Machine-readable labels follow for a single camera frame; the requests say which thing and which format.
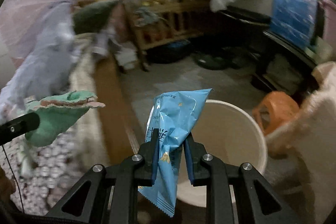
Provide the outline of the white round trash bin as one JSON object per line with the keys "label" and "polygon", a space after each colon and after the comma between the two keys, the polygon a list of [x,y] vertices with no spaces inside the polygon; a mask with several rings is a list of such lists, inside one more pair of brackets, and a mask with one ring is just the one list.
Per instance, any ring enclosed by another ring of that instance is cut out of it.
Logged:
{"label": "white round trash bin", "polygon": [[192,136],[224,163],[240,166],[248,162],[264,174],[268,157],[264,134],[255,120],[237,106],[207,100]]}

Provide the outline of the green torn paper scrap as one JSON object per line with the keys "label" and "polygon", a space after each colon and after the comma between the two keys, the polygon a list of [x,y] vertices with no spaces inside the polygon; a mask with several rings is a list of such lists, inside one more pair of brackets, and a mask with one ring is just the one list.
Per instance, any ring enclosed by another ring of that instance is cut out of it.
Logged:
{"label": "green torn paper scrap", "polygon": [[27,114],[36,113],[40,118],[39,127],[26,133],[25,138],[35,147],[45,147],[72,127],[88,110],[105,107],[105,104],[98,102],[93,92],[80,90],[26,102],[25,107]]}

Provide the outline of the black fan base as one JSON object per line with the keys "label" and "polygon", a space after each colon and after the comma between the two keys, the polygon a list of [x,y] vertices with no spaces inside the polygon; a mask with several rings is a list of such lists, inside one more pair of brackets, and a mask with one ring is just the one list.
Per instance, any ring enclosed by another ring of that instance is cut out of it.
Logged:
{"label": "black fan base", "polygon": [[200,67],[211,71],[227,69],[231,64],[231,59],[215,54],[194,53],[193,61]]}

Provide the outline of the blue plastic drawer box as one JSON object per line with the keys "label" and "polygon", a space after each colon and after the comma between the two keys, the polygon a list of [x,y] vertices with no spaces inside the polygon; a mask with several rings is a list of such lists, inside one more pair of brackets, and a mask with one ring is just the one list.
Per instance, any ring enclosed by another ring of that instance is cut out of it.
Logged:
{"label": "blue plastic drawer box", "polygon": [[317,9],[317,0],[273,0],[269,30],[304,50],[314,34]]}

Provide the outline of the light blue crumpled sheet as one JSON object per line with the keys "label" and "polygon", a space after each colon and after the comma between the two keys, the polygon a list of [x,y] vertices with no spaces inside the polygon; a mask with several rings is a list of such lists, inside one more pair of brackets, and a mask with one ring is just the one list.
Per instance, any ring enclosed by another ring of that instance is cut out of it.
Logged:
{"label": "light blue crumpled sheet", "polygon": [[75,63],[71,4],[54,6],[42,18],[34,38],[34,49],[1,89],[1,123],[13,119],[16,110],[25,110],[25,98],[59,94],[68,84]]}

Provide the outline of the pink fluffy blanket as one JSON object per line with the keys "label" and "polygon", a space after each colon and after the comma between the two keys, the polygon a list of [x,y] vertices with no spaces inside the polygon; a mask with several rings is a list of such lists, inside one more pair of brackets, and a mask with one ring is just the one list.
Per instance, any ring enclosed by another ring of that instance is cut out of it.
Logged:
{"label": "pink fluffy blanket", "polygon": [[318,65],[312,75],[318,89],[266,143],[271,156],[298,157],[303,192],[313,210],[309,222],[323,223],[335,207],[335,62]]}

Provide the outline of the green pillow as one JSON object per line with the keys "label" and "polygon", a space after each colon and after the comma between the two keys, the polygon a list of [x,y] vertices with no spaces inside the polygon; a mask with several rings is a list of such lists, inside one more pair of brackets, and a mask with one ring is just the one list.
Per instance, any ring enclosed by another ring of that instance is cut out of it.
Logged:
{"label": "green pillow", "polygon": [[72,15],[73,30],[76,35],[98,33],[107,24],[119,0],[101,0],[90,3]]}

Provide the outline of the blue snack wrapper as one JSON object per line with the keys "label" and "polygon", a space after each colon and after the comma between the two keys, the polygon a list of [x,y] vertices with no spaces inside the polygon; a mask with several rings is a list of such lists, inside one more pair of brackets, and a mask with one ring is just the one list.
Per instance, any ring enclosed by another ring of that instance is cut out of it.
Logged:
{"label": "blue snack wrapper", "polygon": [[169,217],[175,213],[182,143],[196,125],[210,92],[211,89],[166,92],[153,102],[145,141],[158,137],[157,176],[153,186],[140,186],[138,191]]}

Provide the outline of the cream fleece blanket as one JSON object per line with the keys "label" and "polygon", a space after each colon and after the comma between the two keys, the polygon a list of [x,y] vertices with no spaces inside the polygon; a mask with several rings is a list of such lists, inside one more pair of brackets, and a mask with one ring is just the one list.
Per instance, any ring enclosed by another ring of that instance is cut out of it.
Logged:
{"label": "cream fleece blanket", "polygon": [[94,34],[86,33],[75,36],[75,47],[79,50],[79,59],[70,75],[72,91],[86,92],[85,103],[77,108],[84,114],[75,123],[75,155],[81,166],[88,170],[95,164],[109,164],[105,147],[102,124],[98,110],[96,85],[93,79],[95,61],[93,59]]}

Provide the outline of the patterned purple bed quilt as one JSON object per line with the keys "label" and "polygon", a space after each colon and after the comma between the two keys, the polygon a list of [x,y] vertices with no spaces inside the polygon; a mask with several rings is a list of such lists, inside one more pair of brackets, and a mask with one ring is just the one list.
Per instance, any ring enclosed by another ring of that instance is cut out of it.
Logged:
{"label": "patterned purple bed quilt", "polygon": [[24,136],[1,148],[1,167],[14,181],[13,202],[27,214],[45,215],[84,174],[75,155],[75,126],[45,147]]}

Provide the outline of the orange plastic stool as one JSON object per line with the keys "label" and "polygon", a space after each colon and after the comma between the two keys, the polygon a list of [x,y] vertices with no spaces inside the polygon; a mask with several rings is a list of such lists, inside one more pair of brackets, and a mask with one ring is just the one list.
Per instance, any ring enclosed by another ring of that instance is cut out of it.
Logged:
{"label": "orange plastic stool", "polygon": [[284,123],[292,120],[299,112],[299,105],[284,92],[268,93],[252,110],[252,115],[265,136]]}

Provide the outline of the wooden baby crib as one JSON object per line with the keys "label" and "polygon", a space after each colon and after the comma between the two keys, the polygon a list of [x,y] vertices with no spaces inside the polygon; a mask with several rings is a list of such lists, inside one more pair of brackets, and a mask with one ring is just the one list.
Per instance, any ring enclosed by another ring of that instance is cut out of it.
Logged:
{"label": "wooden baby crib", "polygon": [[141,68],[148,71],[148,50],[202,34],[210,0],[123,0],[123,6]]}

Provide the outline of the brown wooden bed frame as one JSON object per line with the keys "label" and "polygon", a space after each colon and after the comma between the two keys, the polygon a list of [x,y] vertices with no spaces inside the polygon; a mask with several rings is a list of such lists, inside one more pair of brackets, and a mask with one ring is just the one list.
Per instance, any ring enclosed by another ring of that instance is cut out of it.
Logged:
{"label": "brown wooden bed frame", "polygon": [[134,115],[122,92],[117,65],[112,56],[98,61],[93,74],[104,142],[111,164],[119,164],[139,149],[135,137]]}

